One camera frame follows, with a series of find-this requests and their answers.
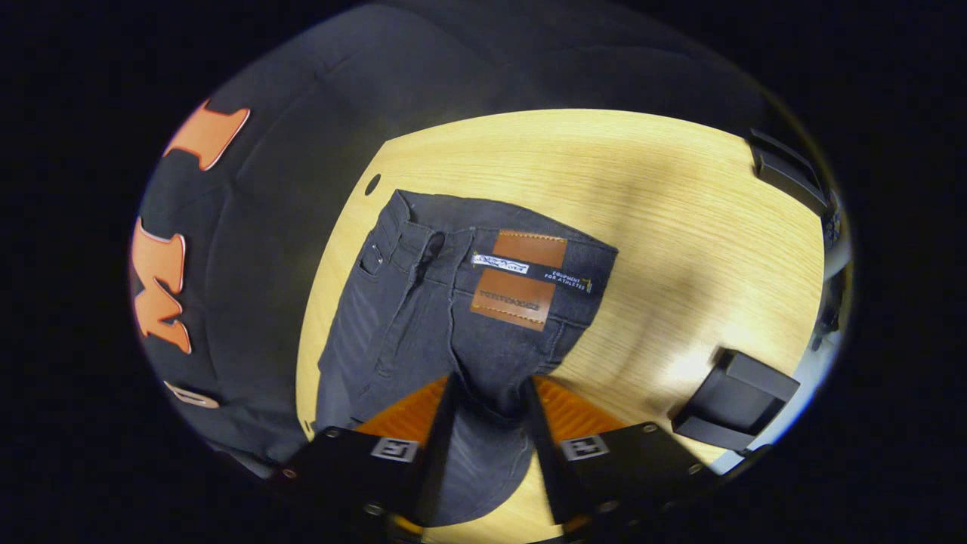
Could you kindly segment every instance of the orange letter m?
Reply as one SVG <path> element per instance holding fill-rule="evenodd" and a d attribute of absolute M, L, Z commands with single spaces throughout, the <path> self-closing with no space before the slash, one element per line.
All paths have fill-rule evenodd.
<path fill-rule="evenodd" d="M 173 293 L 181 292 L 185 273 L 185 236 L 175 234 L 169 240 L 159 238 L 145 230 L 141 218 L 137 218 L 131 260 L 137 278 L 144 285 L 144 290 L 134 298 L 134 315 L 141 334 L 153 334 L 181 351 L 191 353 L 185 324 L 177 319 L 171 324 L 164 322 L 179 316 L 182 307 L 159 283 L 165 282 Z"/>

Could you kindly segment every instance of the denim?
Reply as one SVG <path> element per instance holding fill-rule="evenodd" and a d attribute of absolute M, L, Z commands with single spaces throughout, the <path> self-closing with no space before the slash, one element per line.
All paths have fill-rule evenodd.
<path fill-rule="evenodd" d="M 568 240 L 561 268 L 592 293 L 557 287 L 543 331 L 472 313 L 501 229 Z M 396 191 L 366 237 L 319 359 L 316 430 L 355 428 L 427 383 L 456 373 L 463 388 L 433 525 L 476 519 L 519 485 L 533 444 L 519 387 L 561 364 L 591 324 L 618 251 L 525 208 Z"/>

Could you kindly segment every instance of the brown leather label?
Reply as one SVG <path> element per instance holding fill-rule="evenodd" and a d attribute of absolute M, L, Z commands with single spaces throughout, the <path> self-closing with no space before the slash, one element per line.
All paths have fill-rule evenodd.
<path fill-rule="evenodd" d="M 493 254 L 559 267 L 568 241 L 563 238 L 501 230 Z M 487 268 L 481 274 L 470 311 L 529 329 L 543 331 L 555 285 Z"/>

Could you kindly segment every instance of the leather patch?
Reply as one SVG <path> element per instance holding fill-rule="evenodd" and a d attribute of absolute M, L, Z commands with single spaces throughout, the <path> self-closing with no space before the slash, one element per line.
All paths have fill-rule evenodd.
<path fill-rule="evenodd" d="M 567 248 L 568 240 L 564 238 L 501 230 L 493 245 L 493 254 L 560 268 L 564 264 L 564 251 Z"/>
<path fill-rule="evenodd" d="M 187 151 L 198 158 L 198 169 L 201 171 L 210 169 L 219 161 L 225 148 L 249 120 L 251 110 L 243 107 L 225 115 L 206 108 L 208 102 L 206 100 L 178 129 L 162 157 L 167 157 L 172 149 Z"/>
<path fill-rule="evenodd" d="M 563 238 L 501 230 L 493 254 L 545 266 L 564 263 L 568 241 Z M 481 274 L 470 311 L 529 329 L 543 331 L 555 285 L 487 268 Z"/>

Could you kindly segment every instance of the fabric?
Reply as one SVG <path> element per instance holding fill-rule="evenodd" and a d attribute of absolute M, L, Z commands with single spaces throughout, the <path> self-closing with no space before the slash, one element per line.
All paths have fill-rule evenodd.
<path fill-rule="evenodd" d="M 536 281 L 474 263 L 508 231 L 560 239 L 560 269 L 593 279 L 591 292 L 543 281 L 553 296 L 540 330 L 471 308 L 484 274 Z M 314 427 L 354 428 L 456 372 L 468 402 L 456 413 L 435 523 L 486 514 L 513 493 L 530 463 L 532 444 L 519 425 L 521 383 L 560 365 L 591 324 L 616 256 L 615 248 L 519 206 L 394 192 L 339 298 L 319 359 Z"/>
<path fill-rule="evenodd" d="M 152 235 L 185 237 L 174 298 L 192 351 L 155 336 L 142 343 L 159 388 L 201 436 L 267 466 L 306 444 L 310 422 L 295 410 L 306 301 L 339 212 L 383 142 L 551 107 L 643 111 L 745 136 L 766 112 L 754 83 L 721 58 L 590 0 L 364 4 L 198 103 L 206 98 L 214 112 L 250 116 L 210 169 L 179 149 L 160 158 L 137 213 Z M 155 142 L 159 155 L 165 144 Z M 132 276 L 131 298 L 143 289 Z M 220 407 L 182 403 L 162 380 Z"/>

